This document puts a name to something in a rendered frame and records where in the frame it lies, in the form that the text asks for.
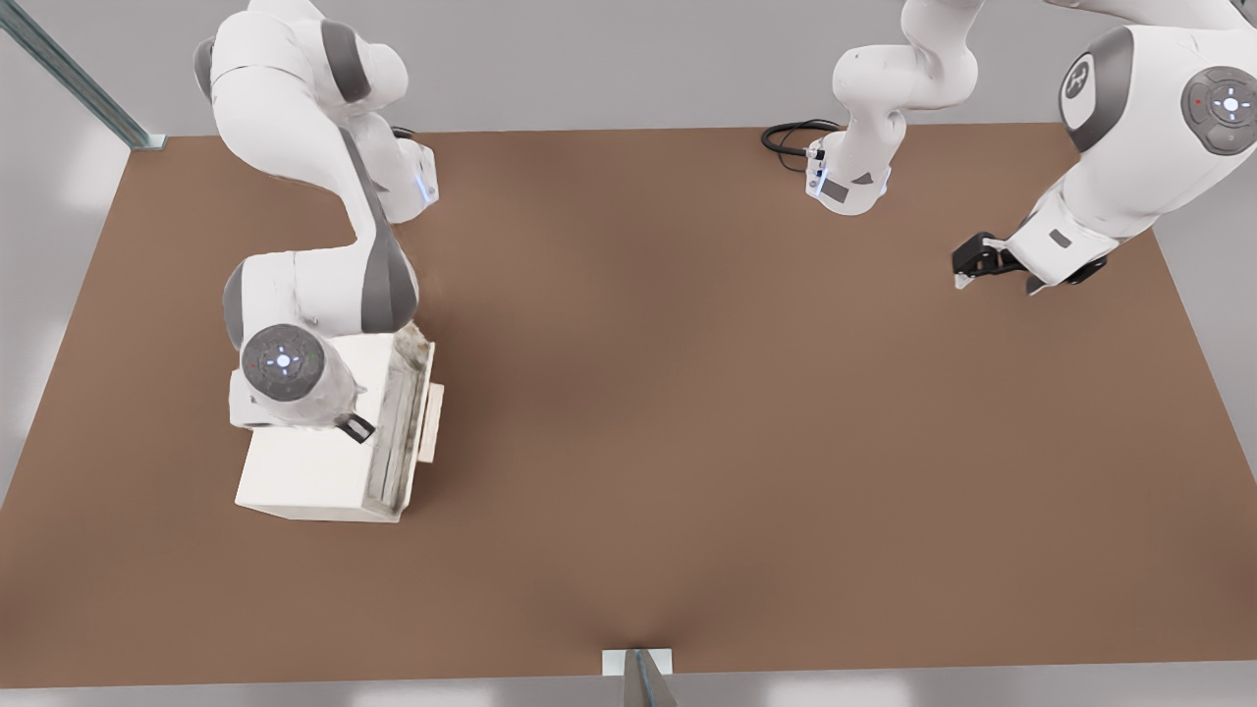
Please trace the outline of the silver frame post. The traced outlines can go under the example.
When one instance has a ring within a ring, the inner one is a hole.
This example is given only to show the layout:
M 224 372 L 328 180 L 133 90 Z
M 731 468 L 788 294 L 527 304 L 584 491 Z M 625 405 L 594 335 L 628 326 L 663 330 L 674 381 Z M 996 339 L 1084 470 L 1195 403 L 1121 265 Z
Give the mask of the silver frame post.
M 669 688 L 672 648 L 602 650 L 602 676 L 623 677 L 623 707 L 679 707 Z
M 0 0 L 0 28 L 126 147 L 132 151 L 156 151 L 166 146 L 165 135 L 152 135 L 145 130 L 18 0 Z

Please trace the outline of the white oven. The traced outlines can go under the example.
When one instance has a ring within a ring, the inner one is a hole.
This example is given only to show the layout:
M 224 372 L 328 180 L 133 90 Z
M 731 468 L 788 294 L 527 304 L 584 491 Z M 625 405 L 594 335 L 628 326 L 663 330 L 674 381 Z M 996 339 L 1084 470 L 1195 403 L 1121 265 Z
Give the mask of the white oven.
M 376 426 L 395 333 L 354 335 L 331 341 L 339 374 L 357 385 L 352 413 Z M 284 425 L 246 398 L 246 377 L 233 375 L 233 421 L 250 429 L 238 504 L 287 520 L 382 522 L 365 502 L 365 479 L 373 447 L 358 444 L 338 428 Z

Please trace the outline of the grey glass oven door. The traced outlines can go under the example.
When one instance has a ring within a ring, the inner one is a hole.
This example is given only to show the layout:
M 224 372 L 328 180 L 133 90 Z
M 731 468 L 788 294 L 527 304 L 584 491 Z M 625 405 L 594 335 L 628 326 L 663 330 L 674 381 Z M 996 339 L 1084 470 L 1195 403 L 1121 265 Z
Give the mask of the grey glass oven door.
M 434 353 L 434 343 L 414 322 L 392 336 L 380 416 L 370 439 L 373 452 L 365 479 L 365 502 L 373 503 L 382 522 L 398 522 L 410 502 L 414 467 L 420 462 Z

